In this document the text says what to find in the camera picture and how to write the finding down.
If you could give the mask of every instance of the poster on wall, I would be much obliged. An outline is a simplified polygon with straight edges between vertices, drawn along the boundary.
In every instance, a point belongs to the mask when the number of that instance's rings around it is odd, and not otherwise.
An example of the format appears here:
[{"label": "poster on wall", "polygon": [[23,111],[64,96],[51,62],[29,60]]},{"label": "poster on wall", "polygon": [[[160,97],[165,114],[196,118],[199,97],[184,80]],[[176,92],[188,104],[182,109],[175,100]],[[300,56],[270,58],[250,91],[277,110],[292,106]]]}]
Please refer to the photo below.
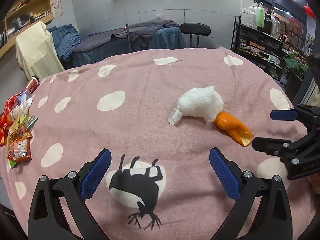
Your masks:
[{"label": "poster on wall", "polygon": [[53,18],[57,18],[63,15],[61,0],[51,0],[51,9]]}]

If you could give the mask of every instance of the red decoration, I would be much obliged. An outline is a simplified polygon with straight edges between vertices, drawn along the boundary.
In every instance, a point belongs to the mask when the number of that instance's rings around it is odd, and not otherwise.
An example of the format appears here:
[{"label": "red decoration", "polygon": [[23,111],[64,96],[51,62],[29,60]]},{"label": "red decoration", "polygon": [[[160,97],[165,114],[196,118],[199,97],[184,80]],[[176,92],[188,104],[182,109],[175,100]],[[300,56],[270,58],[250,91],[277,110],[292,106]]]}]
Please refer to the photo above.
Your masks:
[{"label": "red decoration", "polygon": [[313,12],[313,10],[311,10],[311,8],[309,6],[304,6],[304,10],[306,12],[307,15],[311,16],[313,19],[316,19],[316,15]]}]

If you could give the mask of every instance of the polka dot tablecloth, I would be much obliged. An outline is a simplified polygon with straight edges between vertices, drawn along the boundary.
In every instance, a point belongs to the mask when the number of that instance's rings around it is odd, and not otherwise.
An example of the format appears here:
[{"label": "polka dot tablecloth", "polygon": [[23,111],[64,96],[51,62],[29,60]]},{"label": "polka dot tablecloth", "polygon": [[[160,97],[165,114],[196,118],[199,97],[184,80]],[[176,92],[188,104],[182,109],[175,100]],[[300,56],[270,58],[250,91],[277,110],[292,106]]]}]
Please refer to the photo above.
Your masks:
[{"label": "polka dot tablecloth", "polygon": [[[288,181],[279,158],[240,146],[201,118],[168,124],[181,95],[208,86],[255,136],[294,141],[306,134],[297,121],[270,119],[273,109],[291,103],[270,76],[224,48],[146,50],[67,70],[44,79],[34,93],[30,113],[39,120],[32,161],[10,170],[0,149],[0,173],[23,229],[41,175],[62,178],[107,148],[111,166],[86,205],[111,240],[209,240],[234,205],[209,163],[210,149],[218,147],[242,170],[283,178],[296,239],[314,215],[307,178]],[[259,199],[242,235],[258,205]],[[65,201],[62,206],[80,235]]]}]

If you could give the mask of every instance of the white tissue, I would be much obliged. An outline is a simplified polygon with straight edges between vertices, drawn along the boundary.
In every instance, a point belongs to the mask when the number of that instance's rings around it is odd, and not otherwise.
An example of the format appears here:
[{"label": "white tissue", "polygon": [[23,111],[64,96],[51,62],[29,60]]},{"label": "white tissue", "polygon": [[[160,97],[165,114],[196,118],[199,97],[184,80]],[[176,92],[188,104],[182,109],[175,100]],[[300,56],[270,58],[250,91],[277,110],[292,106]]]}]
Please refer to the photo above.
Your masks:
[{"label": "white tissue", "polygon": [[175,125],[183,116],[203,117],[207,122],[213,122],[222,110],[223,101],[214,86],[193,88],[180,97],[168,122]]}]

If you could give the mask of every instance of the blue blanket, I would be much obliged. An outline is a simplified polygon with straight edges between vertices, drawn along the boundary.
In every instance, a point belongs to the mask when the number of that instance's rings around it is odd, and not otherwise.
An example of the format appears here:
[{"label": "blue blanket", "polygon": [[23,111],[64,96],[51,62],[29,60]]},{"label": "blue blanket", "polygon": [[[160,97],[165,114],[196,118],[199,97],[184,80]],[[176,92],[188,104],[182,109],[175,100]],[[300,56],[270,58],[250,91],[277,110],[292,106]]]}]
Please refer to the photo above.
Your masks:
[{"label": "blue blanket", "polygon": [[58,58],[63,61],[69,61],[73,48],[83,42],[82,37],[76,29],[70,25],[52,27],[48,29],[52,33],[54,47],[57,51]]}]

